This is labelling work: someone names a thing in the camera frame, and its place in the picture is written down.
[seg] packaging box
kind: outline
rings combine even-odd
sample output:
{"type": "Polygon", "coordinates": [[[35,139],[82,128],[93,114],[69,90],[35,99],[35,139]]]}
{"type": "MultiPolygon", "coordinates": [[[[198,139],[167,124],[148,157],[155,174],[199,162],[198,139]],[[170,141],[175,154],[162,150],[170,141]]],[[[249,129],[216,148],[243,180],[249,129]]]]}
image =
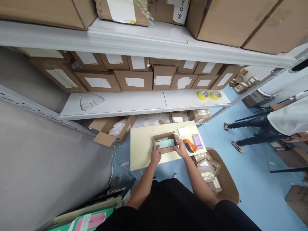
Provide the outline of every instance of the packaging box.
{"type": "Polygon", "coordinates": [[[198,75],[175,73],[170,89],[191,89],[198,75]]]}
{"type": "Polygon", "coordinates": [[[85,71],[108,71],[97,53],[71,51],[71,54],[85,71]]]}
{"type": "Polygon", "coordinates": [[[114,137],[109,135],[109,131],[113,128],[113,125],[121,121],[123,117],[107,117],[107,118],[99,118],[95,119],[90,125],[89,128],[98,130],[98,135],[94,138],[94,142],[100,143],[102,145],[110,147],[115,141],[118,141],[119,144],[123,144],[126,140],[130,129],[136,122],[136,116],[130,115],[118,137],[114,137]]]}
{"type": "Polygon", "coordinates": [[[216,75],[224,64],[199,62],[194,74],[216,75]]]}
{"type": "Polygon", "coordinates": [[[169,90],[175,69],[175,66],[154,65],[153,90],[169,90]]]}
{"type": "MultiPolygon", "coordinates": [[[[165,133],[165,134],[160,134],[160,135],[155,135],[153,136],[153,140],[154,141],[160,141],[162,139],[165,139],[165,138],[168,138],[168,139],[173,139],[174,140],[174,144],[177,146],[179,145],[175,136],[174,136],[174,132],[169,132],[169,133],[165,133]]],[[[172,151],[175,151],[173,149],[173,147],[168,147],[168,148],[162,148],[162,149],[159,149],[159,151],[161,152],[161,154],[165,154],[165,153],[168,153],[168,152],[172,152],[172,151]]]]}
{"type": "Polygon", "coordinates": [[[221,90],[239,73],[243,67],[240,65],[224,64],[218,71],[218,79],[210,87],[211,90],[221,90]]]}
{"type": "Polygon", "coordinates": [[[87,93],[88,89],[74,74],[71,67],[72,61],[31,60],[31,63],[54,81],[63,91],[87,93]]]}
{"type": "Polygon", "coordinates": [[[127,56],[99,54],[107,69],[129,70],[127,56]]]}
{"type": "Polygon", "coordinates": [[[196,39],[240,47],[278,1],[191,0],[186,27],[196,39]]]}
{"type": "Polygon", "coordinates": [[[147,71],[148,58],[141,56],[127,56],[129,70],[131,71],[147,71]]]}
{"type": "Polygon", "coordinates": [[[308,1],[283,0],[260,23],[242,48],[268,54],[288,53],[307,39],[308,1]]]}
{"type": "Polygon", "coordinates": [[[87,30],[97,18],[93,0],[1,1],[2,19],[26,21],[38,24],[87,30]]]}
{"type": "Polygon", "coordinates": [[[197,61],[182,60],[177,72],[193,74],[198,65],[197,61]]]}
{"type": "Polygon", "coordinates": [[[122,91],[153,90],[153,72],[150,68],[147,72],[114,70],[114,73],[122,91]]]}
{"type": "Polygon", "coordinates": [[[195,121],[196,123],[205,123],[210,118],[212,118],[212,115],[208,109],[200,109],[200,110],[191,110],[187,114],[189,121],[195,121]]]}
{"type": "Polygon", "coordinates": [[[219,75],[199,75],[192,85],[192,89],[207,89],[213,85],[219,75]]]}
{"type": "Polygon", "coordinates": [[[121,88],[113,72],[74,71],[78,79],[89,91],[121,93],[121,88]]]}

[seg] shoe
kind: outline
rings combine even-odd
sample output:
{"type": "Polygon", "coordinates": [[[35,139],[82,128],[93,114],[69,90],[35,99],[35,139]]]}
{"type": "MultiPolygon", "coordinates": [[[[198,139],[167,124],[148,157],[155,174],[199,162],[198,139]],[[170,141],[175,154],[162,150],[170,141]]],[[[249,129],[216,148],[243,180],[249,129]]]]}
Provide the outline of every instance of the shoe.
{"type": "Polygon", "coordinates": [[[239,146],[239,145],[237,145],[237,142],[231,142],[231,144],[235,147],[235,149],[237,150],[237,151],[239,151],[240,153],[244,153],[244,148],[243,148],[243,146],[239,146]]]}

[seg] black pants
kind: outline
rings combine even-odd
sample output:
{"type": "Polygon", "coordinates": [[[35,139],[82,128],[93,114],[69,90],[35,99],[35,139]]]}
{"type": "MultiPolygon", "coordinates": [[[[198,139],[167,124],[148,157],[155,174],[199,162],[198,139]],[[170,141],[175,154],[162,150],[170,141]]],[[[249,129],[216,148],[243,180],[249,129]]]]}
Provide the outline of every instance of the black pants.
{"type": "Polygon", "coordinates": [[[229,128],[238,128],[238,127],[260,127],[261,131],[251,138],[238,141],[239,146],[252,145],[258,143],[267,143],[277,141],[282,138],[289,137],[287,135],[281,134],[278,132],[269,122],[267,116],[262,116],[254,118],[248,121],[241,121],[238,123],[233,123],[228,126],[229,128]]]}

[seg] tape roll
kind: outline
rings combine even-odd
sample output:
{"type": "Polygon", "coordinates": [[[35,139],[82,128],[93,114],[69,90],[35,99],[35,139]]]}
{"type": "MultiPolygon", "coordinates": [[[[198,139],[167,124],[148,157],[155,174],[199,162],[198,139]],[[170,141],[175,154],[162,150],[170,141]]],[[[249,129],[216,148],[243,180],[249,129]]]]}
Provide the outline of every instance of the tape roll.
{"type": "Polygon", "coordinates": [[[206,90],[201,90],[198,92],[197,96],[200,100],[205,101],[209,98],[210,94],[206,90]]]}
{"type": "Polygon", "coordinates": [[[212,98],[212,100],[220,100],[222,98],[222,94],[219,91],[212,91],[210,93],[210,97],[212,98]]]}

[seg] eyeglasses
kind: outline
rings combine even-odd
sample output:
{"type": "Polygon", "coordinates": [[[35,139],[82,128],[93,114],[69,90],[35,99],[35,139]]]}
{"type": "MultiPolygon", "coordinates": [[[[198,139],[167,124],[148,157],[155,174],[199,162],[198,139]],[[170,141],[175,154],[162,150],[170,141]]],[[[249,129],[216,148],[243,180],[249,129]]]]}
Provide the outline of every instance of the eyeglasses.
{"type": "Polygon", "coordinates": [[[97,96],[97,97],[93,100],[93,103],[83,103],[83,104],[81,104],[81,94],[79,94],[81,110],[88,111],[88,110],[92,109],[95,105],[99,105],[99,104],[102,104],[103,102],[105,102],[104,98],[102,98],[98,95],[95,95],[95,96],[97,96]]]}

